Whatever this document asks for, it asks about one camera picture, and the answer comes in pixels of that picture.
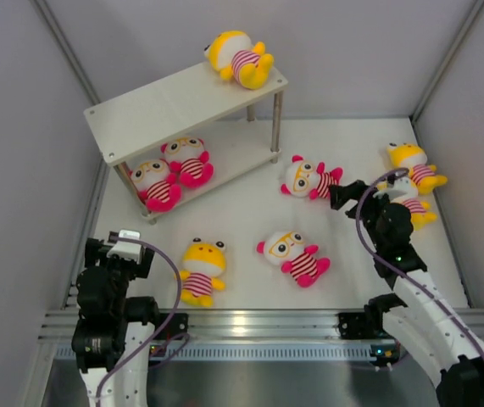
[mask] plush toy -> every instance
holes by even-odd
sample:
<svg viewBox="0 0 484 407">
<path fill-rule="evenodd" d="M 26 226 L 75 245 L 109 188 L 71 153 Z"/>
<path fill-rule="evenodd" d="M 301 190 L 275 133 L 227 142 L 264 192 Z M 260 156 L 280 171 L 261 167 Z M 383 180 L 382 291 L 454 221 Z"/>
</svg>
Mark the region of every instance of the plush toy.
<svg viewBox="0 0 484 407">
<path fill-rule="evenodd" d="M 402 204 L 409 209 L 411 224 L 416 231 L 427 223 L 437 220 L 437 215 L 428 211 L 430 204 L 416 199 L 419 191 L 408 176 L 398 178 L 393 184 L 382 183 L 378 187 L 380 190 L 374 194 L 374 197 L 386 194 L 391 202 Z"/>
<path fill-rule="evenodd" d="M 167 212 L 181 199 L 181 188 L 175 175 L 162 159 L 150 159 L 131 171 L 138 196 L 152 212 Z"/>
<path fill-rule="evenodd" d="M 226 268 L 225 249 L 223 242 L 212 244 L 204 243 L 200 237 L 192 239 L 183 255 L 181 301 L 206 308 L 214 305 L 212 292 L 225 289 L 217 278 Z"/>
<path fill-rule="evenodd" d="M 178 138 L 163 144 L 160 150 L 172 172 L 180 172 L 180 182 L 188 188 L 197 188 L 209 181 L 214 167 L 208 162 L 209 153 L 199 138 Z"/>
<path fill-rule="evenodd" d="M 268 240 L 260 242 L 257 252 L 273 265 L 279 265 L 300 287 L 315 283 L 330 267 L 330 259 L 316 259 L 319 246 L 306 246 L 302 236 L 295 231 L 277 231 Z"/>
<path fill-rule="evenodd" d="M 234 77 L 247 89 L 259 89 L 274 64 L 274 57 L 265 50 L 263 42 L 253 46 L 243 31 L 226 31 L 204 49 L 204 55 L 224 81 Z"/>
<path fill-rule="evenodd" d="M 292 156 L 292 164 L 285 171 L 285 183 L 281 185 L 281 192 L 295 197 L 309 199 L 329 198 L 330 185 L 338 185 L 343 175 L 343 169 L 335 168 L 325 171 L 325 163 L 315 166 L 299 155 Z"/>
<path fill-rule="evenodd" d="M 436 175 L 435 165 L 426 164 L 428 157 L 419 146 L 407 143 L 398 146 L 391 142 L 387 146 L 387 152 L 394 168 L 409 168 L 409 178 L 413 180 L 421 195 L 431 193 L 435 187 L 445 185 L 448 181 L 446 176 Z"/>
</svg>

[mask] white shelf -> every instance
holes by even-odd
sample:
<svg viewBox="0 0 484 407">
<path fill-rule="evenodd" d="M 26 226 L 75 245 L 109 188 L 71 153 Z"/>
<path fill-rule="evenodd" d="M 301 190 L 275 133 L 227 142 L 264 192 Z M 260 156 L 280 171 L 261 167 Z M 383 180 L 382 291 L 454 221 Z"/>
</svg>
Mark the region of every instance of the white shelf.
<svg viewBox="0 0 484 407">
<path fill-rule="evenodd" d="M 183 188 L 182 198 L 172 210 L 164 213 L 152 212 L 146 216 L 146 219 L 152 220 L 162 215 L 171 214 L 194 198 L 271 161 L 280 154 L 270 150 L 271 132 L 271 123 L 268 121 L 249 123 L 242 120 L 238 122 L 215 122 L 201 129 L 199 133 L 195 133 L 195 136 L 203 139 L 204 145 L 209 151 L 209 162 L 214 166 L 214 176 L 200 188 Z M 143 154 L 130 161 L 128 163 L 129 168 L 134 168 L 131 166 L 132 163 L 138 165 L 143 157 L 160 158 L 161 154 L 159 150 Z"/>
<path fill-rule="evenodd" d="M 266 84 L 250 91 L 234 81 L 222 81 L 204 62 L 84 113 L 104 161 L 112 166 L 256 103 L 287 83 L 273 68 Z"/>
<path fill-rule="evenodd" d="M 226 290 L 214 294 L 216 309 L 360 308 L 369 298 L 390 290 L 361 247 L 354 221 L 344 211 L 332 211 L 325 200 L 309 202 L 284 196 L 279 186 L 285 166 L 295 153 L 322 160 L 327 168 L 342 166 L 342 183 L 373 181 L 390 168 L 384 154 L 389 142 L 415 142 L 409 120 L 283 120 L 278 164 L 263 165 L 240 176 L 191 205 L 181 206 L 171 216 L 158 219 L 154 226 L 134 210 L 125 186 L 110 171 L 94 236 L 105 238 L 109 231 L 121 228 L 138 230 L 142 239 L 162 248 L 178 264 L 195 236 L 226 242 Z M 212 162 L 219 159 L 215 155 L 211 154 Z M 432 197 L 428 201 L 436 207 Z M 290 228 L 319 244 L 319 255 L 331 258 L 328 273 L 307 289 L 297 287 L 255 251 L 257 243 L 269 233 Z M 439 220 L 415 232 L 412 241 L 450 304 L 466 307 L 443 223 Z M 150 277 L 132 282 L 129 292 L 153 295 L 162 308 L 168 308 L 174 301 L 175 280 L 168 265 L 157 256 Z"/>
</svg>

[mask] pink plush toy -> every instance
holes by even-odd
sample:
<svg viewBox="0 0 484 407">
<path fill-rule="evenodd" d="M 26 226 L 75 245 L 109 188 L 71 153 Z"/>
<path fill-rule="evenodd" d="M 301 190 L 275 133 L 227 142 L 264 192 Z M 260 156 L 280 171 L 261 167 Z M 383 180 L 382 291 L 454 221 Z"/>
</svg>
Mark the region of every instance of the pink plush toy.
<svg viewBox="0 0 484 407">
<path fill-rule="evenodd" d="M 304 288 L 313 285 L 330 267 L 330 259 L 314 257 L 318 250 L 316 244 L 306 246 L 295 231 L 277 231 L 257 246 L 257 252 Z"/>
<path fill-rule="evenodd" d="M 181 199 L 181 187 L 162 159 L 150 159 L 131 171 L 140 199 L 153 212 L 167 212 Z"/>
<path fill-rule="evenodd" d="M 300 155 L 293 155 L 292 164 L 285 171 L 285 183 L 281 185 L 281 192 L 295 197 L 309 196 L 309 199 L 329 198 L 329 186 L 338 185 L 342 175 L 341 167 L 326 172 L 325 163 L 315 167 Z"/>
<path fill-rule="evenodd" d="M 178 138 L 163 144 L 160 150 L 172 172 L 180 172 L 180 182 L 188 188 L 198 188 L 209 181 L 214 167 L 208 162 L 209 153 L 199 138 Z"/>
</svg>

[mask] gray panel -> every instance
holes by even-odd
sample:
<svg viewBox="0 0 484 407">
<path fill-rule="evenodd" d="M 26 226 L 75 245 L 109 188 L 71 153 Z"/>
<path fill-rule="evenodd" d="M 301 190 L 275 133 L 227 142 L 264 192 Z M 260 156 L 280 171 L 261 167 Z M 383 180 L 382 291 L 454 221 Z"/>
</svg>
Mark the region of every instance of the gray panel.
<svg viewBox="0 0 484 407">
<path fill-rule="evenodd" d="M 0 405 L 59 306 L 99 160 L 86 100 L 28 2 L 0 0 Z"/>
<path fill-rule="evenodd" d="M 175 362 L 147 378 L 154 407 L 438 406 L 413 360 L 392 372 L 326 362 Z M 73 361 L 55 361 L 42 407 L 85 407 Z"/>
<path fill-rule="evenodd" d="M 242 29 L 289 80 L 285 114 L 375 116 L 412 112 L 472 1 L 50 3 L 102 99 L 196 64 L 219 32 Z"/>
<path fill-rule="evenodd" d="M 438 195 L 470 294 L 484 306 L 484 15 L 419 131 L 431 162 L 450 178 Z"/>
</svg>

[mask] pink and white striped shirt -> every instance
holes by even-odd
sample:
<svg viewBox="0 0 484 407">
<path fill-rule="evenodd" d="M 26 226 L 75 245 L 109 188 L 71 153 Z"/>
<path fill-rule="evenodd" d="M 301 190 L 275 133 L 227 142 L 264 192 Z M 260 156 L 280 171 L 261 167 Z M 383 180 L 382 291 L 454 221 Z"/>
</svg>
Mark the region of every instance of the pink and white striped shirt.
<svg viewBox="0 0 484 407">
<path fill-rule="evenodd" d="M 332 177 L 330 172 L 321 174 L 319 185 L 316 188 L 320 198 L 330 197 L 330 185 L 337 185 L 337 181 Z"/>
<path fill-rule="evenodd" d="M 311 255 L 303 252 L 292 262 L 290 274 L 297 282 L 301 276 L 317 276 L 317 260 Z"/>
<path fill-rule="evenodd" d="M 234 72 L 234 79 L 240 85 L 240 70 L 243 66 L 247 64 L 256 64 L 259 65 L 260 55 L 254 53 L 253 51 L 247 51 L 243 49 L 242 51 L 238 51 L 234 54 L 234 58 L 232 59 L 232 72 Z"/>
<path fill-rule="evenodd" d="M 186 159 L 181 164 L 181 172 L 189 173 L 193 178 L 200 178 L 204 164 L 199 159 Z"/>
<path fill-rule="evenodd" d="M 415 185 L 419 185 L 422 180 L 424 180 L 427 176 L 434 176 L 436 173 L 430 169 L 430 167 L 426 164 L 418 164 L 413 167 L 413 174 L 411 175 L 411 179 L 415 183 Z"/>
<path fill-rule="evenodd" d="M 191 273 L 191 275 L 183 282 L 183 289 L 190 292 L 196 298 L 203 295 L 211 295 L 211 277 L 202 273 Z"/>
<path fill-rule="evenodd" d="M 425 214 L 426 209 L 422 206 L 422 203 L 414 198 L 406 199 L 402 202 L 402 205 L 409 209 L 412 214 Z"/>
<path fill-rule="evenodd" d="M 166 181 L 159 181 L 150 186 L 146 194 L 147 199 L 156 198 L 161 202 L 166 202 L 170 199 L 170 184 Z"/>
</svg>

